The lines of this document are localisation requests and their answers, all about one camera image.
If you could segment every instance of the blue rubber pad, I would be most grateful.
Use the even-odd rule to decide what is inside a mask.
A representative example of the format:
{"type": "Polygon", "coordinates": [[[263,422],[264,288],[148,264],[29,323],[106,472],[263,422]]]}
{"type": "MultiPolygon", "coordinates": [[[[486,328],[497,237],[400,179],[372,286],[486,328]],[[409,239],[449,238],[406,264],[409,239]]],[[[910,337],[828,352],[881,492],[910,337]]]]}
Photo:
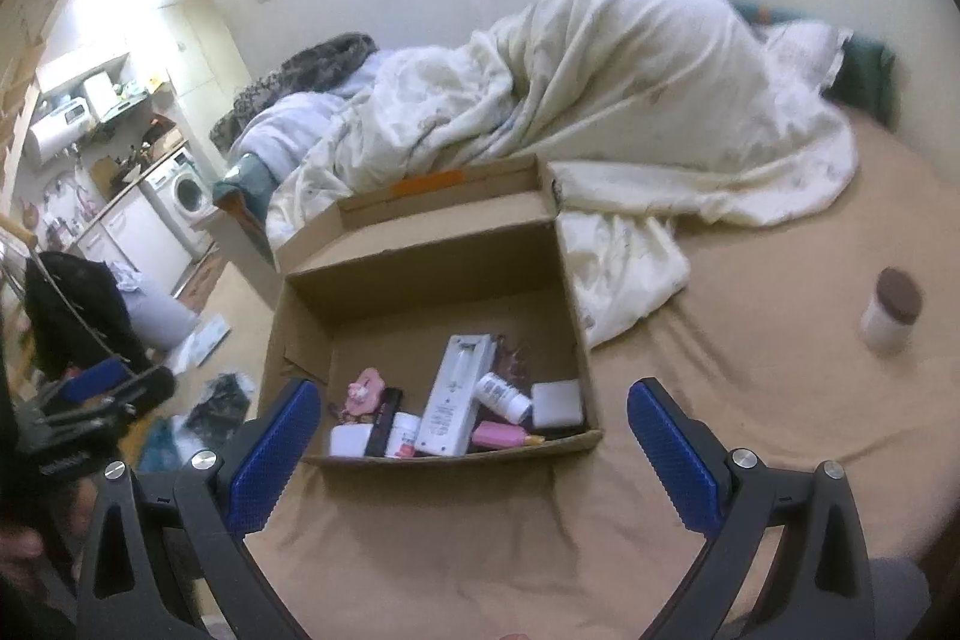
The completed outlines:
{"type": "Polygon", "coordinates": [[[320,392],[301,384],[237,471],[224,525],[234,537],[262,530],[320,422],[320,392]]]}
{"type": "Polygon", "coordinates": [[[627,420],[683,525],[707,537],[719,533],[723,515],[715,480],[642,381],[627,394],[627,420]]]}
{"type": "Polygon", "coordinates": [[[68,402],[79,405],[91,396],[103,393],[127,378],[127,370],[119,359],[104,359],[90,369],[80,372],[64,383],[59,395],[68,402]]]}

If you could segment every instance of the washing machine door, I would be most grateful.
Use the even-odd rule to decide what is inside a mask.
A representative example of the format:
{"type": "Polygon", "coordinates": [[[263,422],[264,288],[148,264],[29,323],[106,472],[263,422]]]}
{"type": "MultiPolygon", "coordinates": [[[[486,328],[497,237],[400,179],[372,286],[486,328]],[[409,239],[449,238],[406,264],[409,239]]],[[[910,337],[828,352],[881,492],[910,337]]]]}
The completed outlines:
{"type": "Polygon", "coordinates": [[[210,208],[210,195],[193,172],[176,175],[170,186],[176,210],[187,221],[200,218],[210,208]]]}

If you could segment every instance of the silver bolt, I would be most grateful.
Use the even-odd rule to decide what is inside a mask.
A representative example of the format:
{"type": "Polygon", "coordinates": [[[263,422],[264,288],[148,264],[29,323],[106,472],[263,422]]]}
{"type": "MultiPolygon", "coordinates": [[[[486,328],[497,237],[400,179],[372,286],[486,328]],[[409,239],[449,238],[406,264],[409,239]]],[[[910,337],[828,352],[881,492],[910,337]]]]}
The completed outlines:
{"type": "Polygon", "coordinates": [[[833,480],[840,480],[843,477],[843,467],[836,461],[824,461],[824,472],[833,480]]]}
{"type": "Polygon", "coordinates": [[[190,459],[194,469],[209,469],[217,463],[217,455],[213,451],[198,451],[190,459]]]}
{"type": "Polygon", "coordinates": [[[746,448],[737,448],[733,451],[733,463],[744,469],[752,469],[757,466],[757,454],[746,448]]]}
{"type": "Polygon", "coordinates": [[[111,461],[107,465],[107,469],[104,469],[104,477],[107,480],[117,480],[119,477],[123,477],[126,471],[127,466],[123,461],[111,461]]]}

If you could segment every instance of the box lid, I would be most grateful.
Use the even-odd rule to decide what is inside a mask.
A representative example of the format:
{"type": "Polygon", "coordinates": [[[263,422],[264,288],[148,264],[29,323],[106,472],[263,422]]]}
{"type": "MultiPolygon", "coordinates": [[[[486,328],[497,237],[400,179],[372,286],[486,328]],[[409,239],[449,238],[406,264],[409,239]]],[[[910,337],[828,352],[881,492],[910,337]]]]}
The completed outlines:
{"type": "Polygon", "coordinates": [[[400,180],[343,199],[277,248],[284,275],[557,215],[553,177],[524,156],[400,180]]]}

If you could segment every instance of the pink nail polish bottle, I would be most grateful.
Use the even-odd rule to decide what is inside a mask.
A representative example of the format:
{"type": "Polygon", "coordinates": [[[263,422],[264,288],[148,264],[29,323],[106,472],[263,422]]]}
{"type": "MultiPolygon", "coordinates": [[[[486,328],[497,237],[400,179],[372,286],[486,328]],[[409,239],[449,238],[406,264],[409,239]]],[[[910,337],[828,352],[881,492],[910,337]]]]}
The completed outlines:
{"type": "Polygon", "coordinates": [[[499,451],[504,448],[520,448],[524,445],[539,445],[545,437],[539,434],[527,434],[523,427],[509,423],[494,423],[484,421],[470,436],[470,441],[481,448],[493,448],[499,451]]]}

